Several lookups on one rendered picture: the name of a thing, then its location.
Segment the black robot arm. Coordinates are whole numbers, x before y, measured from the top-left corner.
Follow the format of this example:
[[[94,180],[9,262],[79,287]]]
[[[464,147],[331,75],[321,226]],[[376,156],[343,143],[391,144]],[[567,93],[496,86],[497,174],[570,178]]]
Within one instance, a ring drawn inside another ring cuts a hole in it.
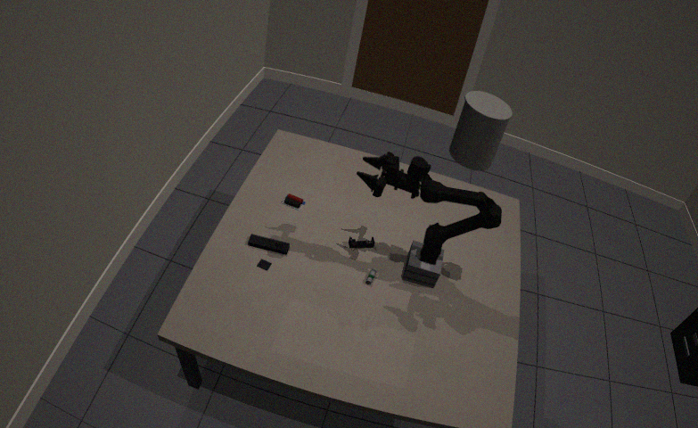
[[[387,159],[388,178],[399,178],[399,157],[389,156]],[[455,222],[448,226],[440,226],[439,223],[429,225],[426,228],[420,261],[435,265],[441,253],[442,244],[449,238],[467,233],[477,228],[495,228],[500,226],[502,209],[483,192],[473,192],[462,189],[446,187],[440,182],[434,181],[428,172],[431,164],[423,157],[415,156],[408,168],[400,189],[412,193],[411,199],[420,196],[424,202],[457,202],[477,206],[480,212],[472,217]],[[422,184],[420,184],[420,182]]]

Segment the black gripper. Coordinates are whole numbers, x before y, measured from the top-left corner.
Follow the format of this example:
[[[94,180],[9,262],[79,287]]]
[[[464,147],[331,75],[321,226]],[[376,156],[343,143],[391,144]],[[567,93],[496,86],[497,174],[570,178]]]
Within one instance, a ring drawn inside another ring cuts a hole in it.
[[[378,157],[378,158],[371,158],[371,157],[364,157],[363,158],[363,161],[368,162],[369,164],[373,165],[374,167],[376,167],[378,169],[381,169],[381,166],[382,166],[382,174],[381,174],[381,177],[379,177],[379,179],[378,179],[379,174],[372,176],[372,175],[366,174],[364,172],[360,172],[360,171],[357,172],[357,175],[370,187],[370,189],[372,191],[374,190],[373,196],[375,196],[375,197],[382,196],[382,192],[383,192],[383,189],[386,186],[386,184],[395,186],[395,188],[394,188],[395,190],[398,190],[398,188],[400,189],[400,187],[402,186],[402,183],[404,181],[404,178],[406,176],[406,174],[403,173],[404,170],[402,169],[402,170],[400,170],[400,172],[398,172],[399,178],[397,178],[397,179],[385,177],[386,171],[388,172],[387,159],[389,158],[389,156],[394,156],[394,155],[392,152],[387,152],[386,156],[385,156],[385,154],[383,154],[382,157]]]

